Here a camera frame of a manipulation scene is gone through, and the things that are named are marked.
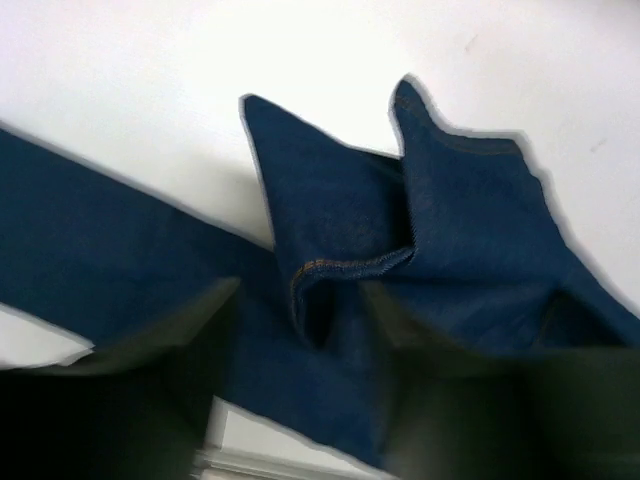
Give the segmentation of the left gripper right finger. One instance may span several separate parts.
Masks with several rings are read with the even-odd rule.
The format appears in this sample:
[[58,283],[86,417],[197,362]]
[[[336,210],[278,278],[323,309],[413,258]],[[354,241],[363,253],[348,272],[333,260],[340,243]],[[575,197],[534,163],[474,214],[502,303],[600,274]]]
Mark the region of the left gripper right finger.
[[362,287],[376,345],[386,469],[401,479],[635,479],[639,354],[482,355]]

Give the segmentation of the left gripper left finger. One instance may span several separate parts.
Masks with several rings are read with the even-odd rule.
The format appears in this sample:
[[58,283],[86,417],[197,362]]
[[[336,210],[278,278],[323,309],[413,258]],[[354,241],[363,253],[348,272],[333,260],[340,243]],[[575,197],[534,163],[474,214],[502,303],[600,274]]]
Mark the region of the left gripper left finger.
[[236,279],[68,366],[1,374],[5,479],[193,479],[225,385]]

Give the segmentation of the dark blue denim trousers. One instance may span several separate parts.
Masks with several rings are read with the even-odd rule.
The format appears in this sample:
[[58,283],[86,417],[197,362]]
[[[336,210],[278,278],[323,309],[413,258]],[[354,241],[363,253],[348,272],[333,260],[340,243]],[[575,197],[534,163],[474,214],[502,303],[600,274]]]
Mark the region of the dark blue denim trousers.
[[3,130],[1,301],[93,354],[236,279],[215,398],[387,472],[367,282],[482,355],[639,354],[637,317],[566,244],[516,142],[443,130],[406,80],[393,113],[397,160],[244,98],[270,251]]

